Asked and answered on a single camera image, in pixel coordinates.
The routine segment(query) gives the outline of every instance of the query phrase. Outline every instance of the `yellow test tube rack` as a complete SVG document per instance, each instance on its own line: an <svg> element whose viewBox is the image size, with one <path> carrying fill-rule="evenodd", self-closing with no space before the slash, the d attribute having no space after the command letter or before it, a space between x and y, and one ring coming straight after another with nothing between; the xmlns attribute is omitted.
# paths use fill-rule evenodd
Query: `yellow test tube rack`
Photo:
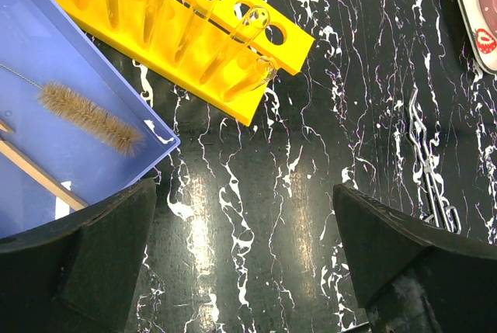
<svg viewBox="0 0 497 333"><path fill-rule="evenodd" d="M261 55L275 63L276 70L282 68L295 75L301 70L314 42L310 35L263 0L214 0L213 5L209 5L208 0L201 3L196 3L197 0L56 1L83 30L247 126L252 122L269 82L260 75L248 75L255 70L255 63L261 62ZM207 23L192 22L192 19L198 19L192 17L193 8L189 9L192 4L198 5L196 16L203 16L205 7ZM271 42L263 31L254 40L251 40L253 37L244 40L244 32L248 31L244 25L247 24L241 23L234 13L234 7L240 4L255 8L251 11L259 20L260 11L267 12L270 18L266 29L278 29L283 34L283 42ZM249 21L247 15L244 19L242 22ZM184 39L187 36L185 26L189 26L192 32L189 37L194 41ZM233 49L230 60L222 63L218 60L217 63L219 57L225 56L220 51L227 50L223 47L229 46L230 42L248 43L242 49ZM217 70L206 76L205 68L212 68L213 61ZM250 78L259 78L260 85L249 83ZM245 83L247 91L240 88Z"/></svg>

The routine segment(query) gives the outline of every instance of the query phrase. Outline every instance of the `red and white dish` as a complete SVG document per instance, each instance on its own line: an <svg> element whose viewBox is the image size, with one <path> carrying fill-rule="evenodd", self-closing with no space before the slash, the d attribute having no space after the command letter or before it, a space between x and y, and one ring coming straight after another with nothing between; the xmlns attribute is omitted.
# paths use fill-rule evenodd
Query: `red and white dish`
<svg viewBox="0 0 497 333"><path fill-rule="evenodd" d="M488 28L479 0L457 1L478 63L484 71L497 74L497 32Z"/></svg>

